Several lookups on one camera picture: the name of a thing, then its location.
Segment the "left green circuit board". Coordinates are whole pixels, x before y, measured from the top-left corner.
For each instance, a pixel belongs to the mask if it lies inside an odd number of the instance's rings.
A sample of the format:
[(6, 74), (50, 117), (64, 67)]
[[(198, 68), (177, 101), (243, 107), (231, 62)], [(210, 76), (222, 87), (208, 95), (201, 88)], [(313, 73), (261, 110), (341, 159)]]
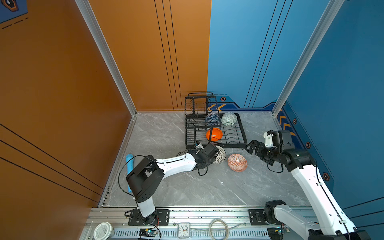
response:
[(160, 232), (157, 229), (140, 229), (138, 234), (139, 240), (155, 240), (159, 237)]

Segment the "blue geometric pattern bowl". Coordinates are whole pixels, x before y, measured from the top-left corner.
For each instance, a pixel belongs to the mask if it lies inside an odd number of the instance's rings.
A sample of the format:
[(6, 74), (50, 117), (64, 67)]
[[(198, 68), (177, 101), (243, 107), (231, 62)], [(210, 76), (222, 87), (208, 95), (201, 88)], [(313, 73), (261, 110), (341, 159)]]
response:
[(220, 126), (221, 125), (220, 116), (216, 113), (209, 113), (205, 117), (205, 123), (207, 126)]

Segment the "small white clock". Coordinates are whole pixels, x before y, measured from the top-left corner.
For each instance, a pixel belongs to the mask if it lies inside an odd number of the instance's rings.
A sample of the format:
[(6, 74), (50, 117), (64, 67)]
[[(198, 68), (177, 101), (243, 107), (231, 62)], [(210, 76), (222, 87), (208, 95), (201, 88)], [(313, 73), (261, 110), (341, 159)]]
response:
[(179, 239), (188, 239), (191, 235), (190, 223), (179, 223), (178, 224), (178, 238)]

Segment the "light blue cylinder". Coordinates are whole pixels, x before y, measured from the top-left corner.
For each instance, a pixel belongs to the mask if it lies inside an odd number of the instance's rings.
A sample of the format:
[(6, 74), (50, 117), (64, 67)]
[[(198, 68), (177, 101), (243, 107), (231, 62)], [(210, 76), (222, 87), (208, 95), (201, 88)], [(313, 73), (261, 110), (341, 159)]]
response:
[(127, 174), (129, 174), (134, 169), (134, 156), (132, 154), (128, 154), (126, 156), (126, 168)]

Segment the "black wire dish rack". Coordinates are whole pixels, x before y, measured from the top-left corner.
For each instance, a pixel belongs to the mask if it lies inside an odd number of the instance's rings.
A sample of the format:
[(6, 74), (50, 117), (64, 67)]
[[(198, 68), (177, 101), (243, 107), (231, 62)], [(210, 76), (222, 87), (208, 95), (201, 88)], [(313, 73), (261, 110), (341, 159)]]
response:
[(208, 143), (222, 148), (243, 148), (248, 143), (240, 115), (235, 113), (235, 122), (224, 124), (218, 97), (213, 93), (189, 93), (185, 97), (185, 145), (192, 149), (196, 142)]

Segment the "orange plastic bowl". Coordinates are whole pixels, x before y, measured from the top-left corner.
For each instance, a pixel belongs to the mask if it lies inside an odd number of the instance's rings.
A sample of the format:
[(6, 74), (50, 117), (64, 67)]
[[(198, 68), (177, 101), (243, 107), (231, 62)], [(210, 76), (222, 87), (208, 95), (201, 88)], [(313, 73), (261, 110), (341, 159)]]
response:
[(223, 137), (223, 132), (219, 128), (209, 128), (206, 132), (206, 138), (209, 141), (217, 142)]

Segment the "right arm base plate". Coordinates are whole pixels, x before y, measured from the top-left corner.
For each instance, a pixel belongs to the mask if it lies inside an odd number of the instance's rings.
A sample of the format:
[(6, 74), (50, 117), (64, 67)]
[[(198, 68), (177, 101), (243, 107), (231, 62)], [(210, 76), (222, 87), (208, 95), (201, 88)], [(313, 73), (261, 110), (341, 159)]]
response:
[(249, 209), (249, 218), (252, 226), (268, 225), (265, 211), (262, 209)]

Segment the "red patterned bowl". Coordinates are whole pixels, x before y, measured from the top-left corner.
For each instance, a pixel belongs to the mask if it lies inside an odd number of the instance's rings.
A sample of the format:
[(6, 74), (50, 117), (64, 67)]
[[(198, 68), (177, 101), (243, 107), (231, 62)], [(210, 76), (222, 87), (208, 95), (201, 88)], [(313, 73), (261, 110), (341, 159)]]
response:
[(248, 167), (246, 158), (240, 154), (232, 154), (228, 157), (228, 166), (235, 172), (243, 172)]

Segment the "green patterned bowl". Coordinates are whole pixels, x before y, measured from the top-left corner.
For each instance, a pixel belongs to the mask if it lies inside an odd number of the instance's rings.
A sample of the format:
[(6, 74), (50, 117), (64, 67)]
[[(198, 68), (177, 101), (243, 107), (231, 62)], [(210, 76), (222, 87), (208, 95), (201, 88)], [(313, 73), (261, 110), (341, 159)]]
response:
[(238, 121), (235, 113), (224, 113), (221, 122), (224, 126), (232, 126)]

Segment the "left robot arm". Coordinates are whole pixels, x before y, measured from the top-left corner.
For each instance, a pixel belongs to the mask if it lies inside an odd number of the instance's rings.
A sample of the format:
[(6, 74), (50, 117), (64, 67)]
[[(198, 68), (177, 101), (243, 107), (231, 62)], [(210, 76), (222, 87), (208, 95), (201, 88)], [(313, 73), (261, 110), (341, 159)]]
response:
[(162, 180), (179, 173), (208, 170), (220, 155), (219, 147), (211, 143), (203, 146), (195, 142), (193, 149), (179, 152), (175, 157), (156, 159), (152, 155), (143, 156), (135, 167), (127, 171), (125, 177), (127, 188), (121, 186), (121, 171), (118, 173), (119, 189), (131, 196), (136, 208), (125, 212), (125, 217), (133, 218), (132, 226), (167, 225), (164, 213), (159, 213), (155, 207), (153, 195)]

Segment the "white round lid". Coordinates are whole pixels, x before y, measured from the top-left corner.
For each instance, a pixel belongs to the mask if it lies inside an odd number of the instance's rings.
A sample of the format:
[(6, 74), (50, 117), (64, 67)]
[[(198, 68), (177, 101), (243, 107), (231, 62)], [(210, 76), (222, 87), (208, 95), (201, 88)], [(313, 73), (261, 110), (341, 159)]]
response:
[(109, 222), (102, 222), (94, 230), (94, 240), (108, 240), (114, 235), (115, 229)]

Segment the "right circuit board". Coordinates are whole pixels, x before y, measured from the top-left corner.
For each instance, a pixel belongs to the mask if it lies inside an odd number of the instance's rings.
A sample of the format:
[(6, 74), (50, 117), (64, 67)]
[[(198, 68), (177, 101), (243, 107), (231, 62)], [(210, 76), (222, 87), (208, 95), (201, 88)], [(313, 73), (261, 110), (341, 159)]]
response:
[(290, 230), (286, 227), (280, 227), (278, 229), (275, 230), (275, 233), (277, 233), (278, 235), (284, 235), (286, 233), (289, 233)]

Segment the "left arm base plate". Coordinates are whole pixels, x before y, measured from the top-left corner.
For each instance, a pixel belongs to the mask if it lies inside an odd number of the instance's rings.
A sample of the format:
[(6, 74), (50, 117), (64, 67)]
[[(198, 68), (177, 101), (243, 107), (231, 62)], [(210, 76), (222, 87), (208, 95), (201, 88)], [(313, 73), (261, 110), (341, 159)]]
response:
[(170, 211), (155, 210), (150, 216), (144, 218), (139, 209), (133, 209), (125, 212), (124, 215), (129, 220), (129, 226), (167, 226), (169, 224)]

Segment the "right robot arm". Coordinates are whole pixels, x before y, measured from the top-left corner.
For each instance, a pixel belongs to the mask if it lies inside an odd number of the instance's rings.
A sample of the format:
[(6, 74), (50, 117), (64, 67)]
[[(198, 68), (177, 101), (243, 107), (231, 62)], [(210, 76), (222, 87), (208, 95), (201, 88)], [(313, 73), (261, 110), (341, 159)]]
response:
[(316, 160), (304, 149), (297, 149), (288, 130), (270, 130), (265, 142), (251, 141), (244, 149), (258, 156), (268, 166), (279, 163), (299, 183), (317, 217), (317, 222), (293, 211), (284, 201), (266, 202), (265, 222), (286, 225), (304, 240), (369, 240), (343, 212), (321, 178)]

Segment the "white lattice bowl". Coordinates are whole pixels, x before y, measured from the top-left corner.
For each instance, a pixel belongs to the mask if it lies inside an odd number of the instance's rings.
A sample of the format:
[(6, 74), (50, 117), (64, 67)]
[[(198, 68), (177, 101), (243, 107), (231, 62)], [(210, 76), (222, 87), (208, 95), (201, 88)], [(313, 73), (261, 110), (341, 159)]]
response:
[(213, 164), (219, 165), (226, 159), (226, 152), (222, 147), (220, 147), (220, 146), (216, 146), (216, 147), (219, 150), (219, 152), (217, 153), (217, 155), (215, 157), (215, 161), (213, 162)]

